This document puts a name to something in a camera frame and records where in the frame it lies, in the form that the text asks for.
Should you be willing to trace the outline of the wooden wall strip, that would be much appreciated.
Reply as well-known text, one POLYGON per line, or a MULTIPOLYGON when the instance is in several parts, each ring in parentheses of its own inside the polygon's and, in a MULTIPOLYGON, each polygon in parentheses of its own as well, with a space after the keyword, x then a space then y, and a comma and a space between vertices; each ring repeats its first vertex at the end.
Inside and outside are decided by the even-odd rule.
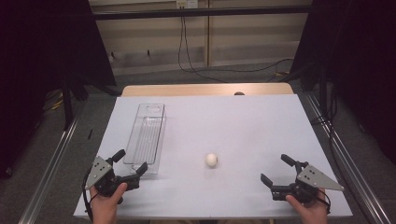
MULTIPOLYGON (((205 0, 205 9, 211 9, 212 2, 213 0, 205 0)), ((211 24, 211 17, 205 16, 205 67, 210 67, 211 65, 211 24)))

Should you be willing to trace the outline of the person's left hand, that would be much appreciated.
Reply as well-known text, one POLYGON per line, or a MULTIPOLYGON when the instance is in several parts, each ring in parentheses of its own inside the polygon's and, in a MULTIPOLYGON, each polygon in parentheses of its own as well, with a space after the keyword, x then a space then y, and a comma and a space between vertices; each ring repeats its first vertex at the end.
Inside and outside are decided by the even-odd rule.
POLYGON ((95 187, 90 188, 92 224, 116 224, 118 201, 127 189, 126 183, 121 183, 111 197, 101 196, 95 187))

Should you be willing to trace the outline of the white table cover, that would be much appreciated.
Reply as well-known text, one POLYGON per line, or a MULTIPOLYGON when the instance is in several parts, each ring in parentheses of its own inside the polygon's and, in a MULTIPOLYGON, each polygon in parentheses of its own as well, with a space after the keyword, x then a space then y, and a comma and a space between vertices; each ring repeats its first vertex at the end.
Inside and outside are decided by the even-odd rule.
POLYGON ((126 147, 140 104, 164 104, 166 126, 159 172, 123 196, 120 219, 293 217, 261 182, 288 185, 295 170, 280 157, 307 161, 333 175, 295 94, 262 96, 120 97, 99 155, 126 147), (209 167, 205 156, 215 153, 209 167))

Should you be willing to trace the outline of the black curtain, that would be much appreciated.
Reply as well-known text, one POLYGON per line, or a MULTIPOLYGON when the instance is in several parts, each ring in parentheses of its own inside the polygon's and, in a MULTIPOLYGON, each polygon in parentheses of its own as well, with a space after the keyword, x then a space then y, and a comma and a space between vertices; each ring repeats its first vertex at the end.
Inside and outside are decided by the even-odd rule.
POLYGON ((324 74, 396 165, 396 0, 312 0, 291 67, 324 74))
POLYGON ((116 84, 89 0, 0 0, 0 178, 39 122, 50 91, 88 97, 116 84))

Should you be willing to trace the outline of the person's right hand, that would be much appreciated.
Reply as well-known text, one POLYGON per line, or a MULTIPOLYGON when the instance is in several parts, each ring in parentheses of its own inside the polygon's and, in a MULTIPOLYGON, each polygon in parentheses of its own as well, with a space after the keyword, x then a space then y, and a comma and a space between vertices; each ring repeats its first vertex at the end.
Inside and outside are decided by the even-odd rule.
POLYGON ((328 224, 325 189, 318 191, 318 201, 312 203, 299 203, 292 195, 287 195, 286 200, 300 215, 303 224, 328 224))

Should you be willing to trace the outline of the white wall socket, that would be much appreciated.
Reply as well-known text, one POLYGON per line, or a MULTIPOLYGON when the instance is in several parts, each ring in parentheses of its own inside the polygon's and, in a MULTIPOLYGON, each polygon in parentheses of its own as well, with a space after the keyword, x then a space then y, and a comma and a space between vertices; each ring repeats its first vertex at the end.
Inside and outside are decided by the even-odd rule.
POLYGON ((190 8, 196 9, 198 8, 198 0, 176 0, 177 8, 190 8))

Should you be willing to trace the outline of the metal floor rail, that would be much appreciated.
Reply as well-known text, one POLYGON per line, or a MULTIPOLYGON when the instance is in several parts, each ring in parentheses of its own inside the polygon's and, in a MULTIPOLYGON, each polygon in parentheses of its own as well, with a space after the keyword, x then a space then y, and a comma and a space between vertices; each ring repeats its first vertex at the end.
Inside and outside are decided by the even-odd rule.
POLYGON ((324 114, 320 111, 320 104, 317 97, 313 93, 307 93, 306 98, 316 115, 316 120, 329 137, 331 152, 334 157, 336 157, 334 162, 340 162, 343 165, 348 178, 357 190, 356 193, 352 193, 356 203, 360 207, 364 207, 368 210, 368 213, 365 215, 371 217, 374 220, 374 224, 393 224, 385 207, 379 201, 378 197, 361 174, 358 166, 353 161, 346 146, 339 137, 339 134, 334 129, 332 122, 326 119, 324 114))
POLYGON ((35 224, 36 218, 50 190, 50 186, 60 167, 64 153, 66 152, 74 135, 75 129, 78 126, 79 118, 80 115, 76 115, 72 119, 68 128, 63 132, 61 140, 55 148, 54 154, 49 161, 49 165, 47 166, 46 171, 44 172, 38 186, 36 187, 33 196, 22 213, 18 224, 35 224))

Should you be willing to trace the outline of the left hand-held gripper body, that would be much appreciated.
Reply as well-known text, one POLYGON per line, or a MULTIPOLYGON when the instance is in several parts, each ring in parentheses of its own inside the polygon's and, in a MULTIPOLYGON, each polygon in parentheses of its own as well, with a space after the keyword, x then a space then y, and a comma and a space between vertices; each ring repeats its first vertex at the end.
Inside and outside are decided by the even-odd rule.
POLYGON ((92 168, 88 173, 84 189, 94 187, 101 196, 111 197, 121 183, 127 184, 127 191, 138 189, 140 182, 140 171, 136 174, 119 176, 115 175, 113 163, 118 162, 121 156, 113 156, 104 160, 97 156, 92 163, 92 168))

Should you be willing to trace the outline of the black horizontal bar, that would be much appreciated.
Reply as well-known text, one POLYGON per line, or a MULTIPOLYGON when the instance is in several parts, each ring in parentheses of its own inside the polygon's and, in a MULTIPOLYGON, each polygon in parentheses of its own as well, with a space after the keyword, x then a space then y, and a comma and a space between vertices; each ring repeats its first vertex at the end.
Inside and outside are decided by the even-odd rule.
POLYGON ((92 18, 96 21, 108 21, 232 15, 293 14, 308 13, 311 10, 311 6, 187 8, 145 11, 96 12, 92 14, 92 18))

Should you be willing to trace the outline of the black stand leg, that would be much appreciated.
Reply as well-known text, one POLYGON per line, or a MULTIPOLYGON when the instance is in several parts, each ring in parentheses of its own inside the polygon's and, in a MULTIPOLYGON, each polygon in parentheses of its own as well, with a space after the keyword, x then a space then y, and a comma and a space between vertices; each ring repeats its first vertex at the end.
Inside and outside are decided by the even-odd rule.
POLYGON ((65 115, 64 130, 66 131, 71 126, 74 119, 70 90, 68 88, 66 81, 62 85, 62 93, 63 93, 64 115, 65 115))

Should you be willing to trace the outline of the clear plastic container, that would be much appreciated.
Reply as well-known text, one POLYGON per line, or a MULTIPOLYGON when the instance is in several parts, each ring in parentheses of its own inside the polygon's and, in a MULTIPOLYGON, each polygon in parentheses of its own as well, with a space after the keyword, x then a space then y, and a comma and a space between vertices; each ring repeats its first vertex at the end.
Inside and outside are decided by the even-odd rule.
POLYGON ((126 148, 123 163, 131 166, 131 172, 145 162, 145 175, 159 172, 166 114, 164 104, 140 104, 134 119, 134 126, 126 148))

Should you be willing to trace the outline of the white egg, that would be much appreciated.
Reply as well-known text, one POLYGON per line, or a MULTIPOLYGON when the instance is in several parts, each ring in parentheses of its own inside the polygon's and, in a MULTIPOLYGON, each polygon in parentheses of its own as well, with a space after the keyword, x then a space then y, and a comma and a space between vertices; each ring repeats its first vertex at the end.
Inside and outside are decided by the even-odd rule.
POLYGON ((209 167, 215 167, 218 164, 218 157, 215 153, 209 153, 205 156, 205 163, 209 167))

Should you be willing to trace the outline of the wooden table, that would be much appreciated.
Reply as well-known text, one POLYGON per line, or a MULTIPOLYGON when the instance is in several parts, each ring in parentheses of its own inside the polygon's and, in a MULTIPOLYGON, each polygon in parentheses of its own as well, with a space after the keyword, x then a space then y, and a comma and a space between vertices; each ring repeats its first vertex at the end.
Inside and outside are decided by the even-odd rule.
POLYGON ((293 90, 288 83, 130 85, 123 89, 121 96, 132 97, 267 94, 293 94, 293 90))

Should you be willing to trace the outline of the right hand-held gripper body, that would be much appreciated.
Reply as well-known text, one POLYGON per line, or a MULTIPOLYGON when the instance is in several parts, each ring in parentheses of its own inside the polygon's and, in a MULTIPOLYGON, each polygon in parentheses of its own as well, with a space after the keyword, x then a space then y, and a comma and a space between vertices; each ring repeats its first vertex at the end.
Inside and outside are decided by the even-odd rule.
POLYGON ((320 189, 343 191, 345 188, 331 179, 312 164, 300 161, 286 161, 296 170, 295 181, 288 186, 271 184, 271 193, 274 201, 285 201, 287 195, 293 196, 299 203, 311 203, 318 200, 320 189))

